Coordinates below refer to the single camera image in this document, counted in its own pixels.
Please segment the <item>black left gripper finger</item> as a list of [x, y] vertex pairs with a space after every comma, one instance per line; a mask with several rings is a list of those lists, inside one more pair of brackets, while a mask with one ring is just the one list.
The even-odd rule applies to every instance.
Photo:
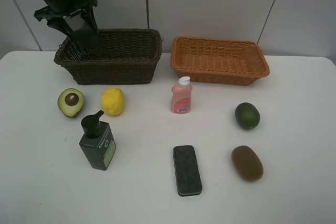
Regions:
[[50, 28], [60, 31], [71, 39], [78, 40], [75, 31], [68, 25], [64, 18], [49, 18], [47, 19], [47, 25]]
[[81, 34], [98, 33], [98, 26], [94, 17], [92, 7], [82, 8], [80, 17], [83, 20], [83, 25], [79, 29]]

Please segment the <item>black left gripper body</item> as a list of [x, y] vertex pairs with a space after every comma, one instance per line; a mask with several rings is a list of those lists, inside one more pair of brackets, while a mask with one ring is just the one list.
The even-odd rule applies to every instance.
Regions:
[[49, 18], [73, 18], [79, 14], [89, 13], [97, 7], [97, 0], [48, 0], [47, 6], [36, 10], [34, 17], [40, 22]]

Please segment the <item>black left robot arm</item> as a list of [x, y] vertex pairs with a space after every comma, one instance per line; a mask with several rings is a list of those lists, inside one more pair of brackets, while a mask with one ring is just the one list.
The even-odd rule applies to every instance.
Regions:
[[35, 11], [34, 17], [45, 19], [47, 26], [67, 37], [91, 47], [98, 43], [98, 26], [93, 8], [97, 0], [43, 0], [46, 7]]

